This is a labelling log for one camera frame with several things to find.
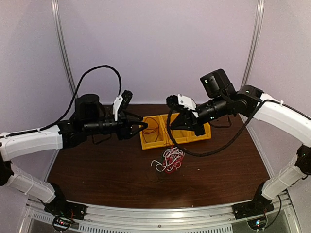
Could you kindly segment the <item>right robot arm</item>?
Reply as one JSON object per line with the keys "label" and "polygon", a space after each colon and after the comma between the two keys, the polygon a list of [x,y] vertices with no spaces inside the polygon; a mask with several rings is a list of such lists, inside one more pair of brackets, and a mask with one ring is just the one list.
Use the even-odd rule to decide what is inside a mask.
{"label": "right robot arm", "polygon": [[[170,112],[178,112],[174,121],[167,119],[168,135],[173,144],[184,153],[195,157],[219,153],[239,137],[252,119],[272,125],[302,144],[294,158],[277,176],[258,187],[249,203],[249,210],[253,214],[260,214],[282,191],[311,174],[311,118],[254,86],[245,85],[240,90],[235,90],[223,69],[201,77],[200,81],[210,98],[209,101],[196,104],[192,98],[181,94],[166,98]],[[191,152],[180,146],[172,135],[173,130],[185,130],[201,136],[205,134],[204,124],[223,116],[237,114],[247,117],[247,121],[228,143],[211,152]]]}

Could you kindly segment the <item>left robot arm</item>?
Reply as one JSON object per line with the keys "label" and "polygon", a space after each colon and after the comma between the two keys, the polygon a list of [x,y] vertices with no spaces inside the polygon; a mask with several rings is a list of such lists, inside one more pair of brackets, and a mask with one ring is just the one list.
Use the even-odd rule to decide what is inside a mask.
{"label": "left robot arm", "polygon": [[84,94],[75,100],[75,111],[47,129],[0,135],[0,184],[41,200],[60,216],[70,211],[65,195],[56,184],[33,177],[12,163],[12,159],[46,150],[70,149],[89,136],[115,134],[119,140],[130,139],[148,127],[141,116],[126,111],[132,93],[118,95],[112,113],[106,114],[96,94]]}

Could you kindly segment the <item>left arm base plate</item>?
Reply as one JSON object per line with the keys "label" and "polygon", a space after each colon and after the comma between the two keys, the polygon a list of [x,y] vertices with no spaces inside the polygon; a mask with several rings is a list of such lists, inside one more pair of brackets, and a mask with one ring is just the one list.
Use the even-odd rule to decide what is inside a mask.
{"label": "left arm base plate", "polygon": [[74,220],[84,220],[86,214],[86,205],[67,201],[65,205],[56,207],[53,204],[44,203],[44,211],[53,216],[62,216]]}

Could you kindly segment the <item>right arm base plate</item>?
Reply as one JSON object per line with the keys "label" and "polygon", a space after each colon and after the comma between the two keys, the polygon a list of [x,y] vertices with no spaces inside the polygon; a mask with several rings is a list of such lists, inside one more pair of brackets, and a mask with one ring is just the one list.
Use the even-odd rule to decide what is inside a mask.
{"label": "right arm base plate", "polygon": [[263,206],[262,204],[252,200],[234,204],[232,206],[232,210],[235,219],[238,220],[263,215],[267,212],[273,211],[274,206],[271,203],[269,203],[267,206]]}

